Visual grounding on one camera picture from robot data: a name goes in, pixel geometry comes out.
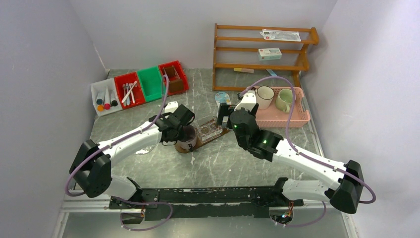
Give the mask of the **purple mug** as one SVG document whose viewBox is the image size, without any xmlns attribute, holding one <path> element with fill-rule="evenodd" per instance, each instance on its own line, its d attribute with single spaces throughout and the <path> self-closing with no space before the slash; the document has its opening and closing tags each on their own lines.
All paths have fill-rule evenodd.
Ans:
<svg viewBox="0 0 420 238">
<path fill-rule="evenodd" d="M 184 137 L 175 144 L 175 149 L 180 153 L 189 153 L 197 144 L 196 129 L 192 125 L 183 127 Z"/>
</svg>

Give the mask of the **white toothbrush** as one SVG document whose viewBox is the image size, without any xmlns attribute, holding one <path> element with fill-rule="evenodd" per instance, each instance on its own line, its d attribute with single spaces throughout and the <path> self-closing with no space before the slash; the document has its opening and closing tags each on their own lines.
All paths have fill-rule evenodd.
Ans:
<svg viewBox="0 0 420 238">
<path fill-rule="evenodd" d="M 124 97 L 121 100 L 122 104 L 125 106 L 130 105 L 131 99 L 134 99 L 133 89 L 137 86 L 137 82 L 126 83 L 124 86 Z"/>
</svg>

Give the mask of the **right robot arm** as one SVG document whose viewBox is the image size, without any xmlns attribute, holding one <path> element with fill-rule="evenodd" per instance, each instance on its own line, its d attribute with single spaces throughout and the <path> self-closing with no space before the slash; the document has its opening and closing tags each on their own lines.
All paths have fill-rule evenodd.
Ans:
<svg viewBox="0 0 420 238">
<path fill-rule="evenodd" d="M 221 103 L 217 124 L 233 130 L 239 147 L 258 159 L 281 162 L 314 178 L 303 182 L 281 179 L 281 187 L 272 192 L 275 204 L 283 206 L 288 201 L 300 199 L 327 201 L 341 212 L 356 213 L 364 182 L 358 162 L 329 160 L 290 144 L 281 135 L 260 129 L 255 109 L 235 110 L 235 107 Z"/>
</svg>

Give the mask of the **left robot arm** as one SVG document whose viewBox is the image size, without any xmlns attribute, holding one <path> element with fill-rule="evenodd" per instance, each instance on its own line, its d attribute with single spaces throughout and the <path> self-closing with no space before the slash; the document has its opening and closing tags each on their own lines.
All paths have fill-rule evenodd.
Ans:
<svg viewBox="0 0 420 238">
<path fill-rule="evenodd" d="M 120 197 L 129 208 L 142 201 L 140 187 L 128 177 L 111 173 L 117 163 L 148 146 L 162 142 L 176 142 L 186 137 L 183 128 L 195 119 L 195 114 L 179 105 L 175 111 L 149 118 L 141 126 L 116 138 L 95 143 L 89 139 L 82 143 L 69 170 L 70 176 L 82 189 L 82 195 Z"/>
</svg>

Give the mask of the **oval dark wooden tray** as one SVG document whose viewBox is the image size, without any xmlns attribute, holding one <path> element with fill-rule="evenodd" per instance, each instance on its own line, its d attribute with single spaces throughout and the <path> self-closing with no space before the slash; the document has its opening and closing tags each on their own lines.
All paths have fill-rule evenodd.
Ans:
<svg viewBox="0 0 420 238">
<path fill-rule="evenodd" d="M 194 129 L 194 139 L 188 142 L 177 141 L 174 145 L 176 151 L 184 154 L 193 152 L 198 148 L 230 132 L 230 130 L 226 128 L 217 129 L 216 131 L 214 131 L 210 129 L 210 126 L 199 126 L 194 127 Z"/>
</svg>

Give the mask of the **cream toothbrush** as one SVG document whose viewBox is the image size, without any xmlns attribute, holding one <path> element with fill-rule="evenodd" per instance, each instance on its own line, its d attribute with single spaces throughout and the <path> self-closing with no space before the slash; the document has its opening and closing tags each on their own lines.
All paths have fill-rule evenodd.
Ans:
<svg viewBox="0 0 420 238">
<path fill-rule="evenodd" d="M 135 103 L 135 98 L 134 98 L 134 93 L 133 93 L 134 87 L 136 87 L 136 82 L 130 84 L 130 100 L 131 100 L 131 103 Z"/>
</svg>

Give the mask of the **toothpaste tube orange cap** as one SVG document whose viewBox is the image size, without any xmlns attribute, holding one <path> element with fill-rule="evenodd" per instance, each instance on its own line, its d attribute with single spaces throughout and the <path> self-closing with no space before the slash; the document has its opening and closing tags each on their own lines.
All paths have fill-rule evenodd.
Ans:
<svg viewBox="0 0 420 238">
<path fill-rule="evenodd" d="M 104 110 L 104 100 L 105 100 L 105 91 L 101 91 L 97 94 L 96 97 L 96 105 L 98 112 L 102 112 Z"/>
</svg>

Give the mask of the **white enamel mug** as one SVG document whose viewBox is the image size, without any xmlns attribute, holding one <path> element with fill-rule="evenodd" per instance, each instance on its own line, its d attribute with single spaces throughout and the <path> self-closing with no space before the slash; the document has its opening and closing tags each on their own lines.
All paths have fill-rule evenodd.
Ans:
<svg viewBox="0 0 420 238">
<path fill-rule="evenodd" d="M 256 89 L 257 103 L 259 110 L 265 110 L 271 104 L 274 98 L 274 90 L 268 86 L 261 86 Z"/>
</svg>

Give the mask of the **red bin with toothbrushes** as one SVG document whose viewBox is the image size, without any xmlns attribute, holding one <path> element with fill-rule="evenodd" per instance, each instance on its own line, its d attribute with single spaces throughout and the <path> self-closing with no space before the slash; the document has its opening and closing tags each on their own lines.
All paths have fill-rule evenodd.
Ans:
<svg viewBox="0 0 420 238">
<path fill-rule="evenodd" d="M 123 99 L 123 84 L 133 83 L 134 81 L 137 82 L 137 86 L 133 89 L 135 103 L 130 102 L 130 105 L 124 106 L 121 103 L 121 100 Z M 128 109 L 128 108 L 132 108 L 134 106 L 139 106 L 139 105 L 142 105 L 142 104 L 146 103 L 136 72 L 132 72 L 132 73 L 128 73 L 128 74 L 125 74 L 125 75 L 117 76 L 117 77 L 114 78 L 114 82 L 115 82 L 115 86 L 116 86 L 116 93 L 117 93 L 119 102 L 121 103 L 121 106 L 122 106 L 123 110 Z"/>
</svg>

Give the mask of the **red bin with holder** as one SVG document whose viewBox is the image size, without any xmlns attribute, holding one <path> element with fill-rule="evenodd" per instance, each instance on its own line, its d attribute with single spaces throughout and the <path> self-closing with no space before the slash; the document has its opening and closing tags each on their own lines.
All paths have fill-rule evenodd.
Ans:
<svg viewBox="0 0 420 238">
<path fill-rule="evenodd" d="M 165 73 L 163 71 L 163 68 L 164 67 L 170 67 L 170 66 L 174 66 L 176 68 L 176 71 L 178 72 L 179 76 L 181 77 L 181 79 L 183 81 L 184 90 L 180 94 L 185 93 L 186 91 L 189 90 L 189 84 L 188 84 L 187 76 L 186 76 L 186 74 L 183 70 L 183 67 L 182 67 L 180 61 L 176 60 L 176 61 L 172 61 L 172 62 L 168 62 L 168 63 L 158 65 L 158 68 L 159 68 L 159 71 L 160 71 L 161 75 L 162 76 L 165 75 Z"/>
</svg>

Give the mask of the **yellow pink marker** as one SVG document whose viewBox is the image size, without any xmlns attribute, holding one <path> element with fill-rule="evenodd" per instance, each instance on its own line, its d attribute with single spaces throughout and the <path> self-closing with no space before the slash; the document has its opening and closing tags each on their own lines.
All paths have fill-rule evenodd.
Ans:
<svg viewBox="0 0 420 238">
<path fill-rule="evenodd" d="M 255 71 L 253 69 L 248 68 L 233 68 L 235 72 L 243 72 L 243 73 L 254 73 Z"/>
</svg>

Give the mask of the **pale green mug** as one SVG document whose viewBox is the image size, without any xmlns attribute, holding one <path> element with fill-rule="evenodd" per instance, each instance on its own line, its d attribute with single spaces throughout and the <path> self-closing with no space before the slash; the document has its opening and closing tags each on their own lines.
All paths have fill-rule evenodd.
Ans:
<svg viewBox="0 0 420 238">
<path fill-rule="evenodd" d="M 275 101 L 275 106 L 281 112 L 289 114 L 292 103 L 294 102 L 293 92 L 291 89 L 282 89 L 279 91 Z"/>
</svg>

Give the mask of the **white plastic bin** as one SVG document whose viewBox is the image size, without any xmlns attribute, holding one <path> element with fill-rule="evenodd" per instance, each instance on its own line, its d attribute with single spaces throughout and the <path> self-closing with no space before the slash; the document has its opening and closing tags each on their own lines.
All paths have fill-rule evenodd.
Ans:
<svg viewBox="0 0 420 238">
<path fill-rule="evenodd" d="M 118 100 L 118 106 L 116 107 L 110 107 L 109 110 L 103 110 L 102 112 L 98 112 L 97 110 L 97 105 L 96 105 L 96 97 L 97 94 L 101 91 L 105 91 L 105 89 L 108 88 L 109 92 L 110 90 L 113 90 L 115 92 L 115 95 L 117 97 Z M 116 86 L 115 86 L 115 82 L 114 82 L 114 78 L 110 78 L 110 79 L 106 79 L 100 82 L 96 82 L 96 83 L 92 83 L 91 84 L 91 94 L 92 94 L 92 104 L 94 106 L 94 109 L 96 111 L 97 116 L 101 117 L 104 115 L 108 115 L 111 113 L 115 113 L 118 111 L 122 110 L 122 106 L 121 103 L 119 102 L 117 93 L 116 93 Z"/>
</svg>

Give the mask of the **plastic packet on top shelf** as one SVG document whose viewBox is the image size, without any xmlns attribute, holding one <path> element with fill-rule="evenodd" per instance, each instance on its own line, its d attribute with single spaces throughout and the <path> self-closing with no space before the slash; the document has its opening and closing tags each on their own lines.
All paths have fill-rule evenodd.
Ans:
<svg viewBox="0 0 420 238">
<path fill-rule="evenodd" d="M 260 31 L 260 34 L 265 40 L 287 41 L 287 42 L 300 42 L 301 41 L 299 32 L 296 32 L 296 31 L 263 29 L 262 31 Z"/>
</svg>

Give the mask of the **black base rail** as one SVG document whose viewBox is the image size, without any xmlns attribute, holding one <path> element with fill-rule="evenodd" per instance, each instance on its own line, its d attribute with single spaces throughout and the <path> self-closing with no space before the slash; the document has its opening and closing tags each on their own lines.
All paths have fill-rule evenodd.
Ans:
<svg viewBox="0 0 420 238">
<path fill-rule="evenodd" d="M 206 218 L 240 217 L 269 218 L 271 207 L 303 206 L 301 199 L 289 200 L 276 186 L 215 188 L 143 188 L 128 202 L 111 197 L 111 210 L 144 210 L 145 221 L 167 217 Z"/>
</svg>

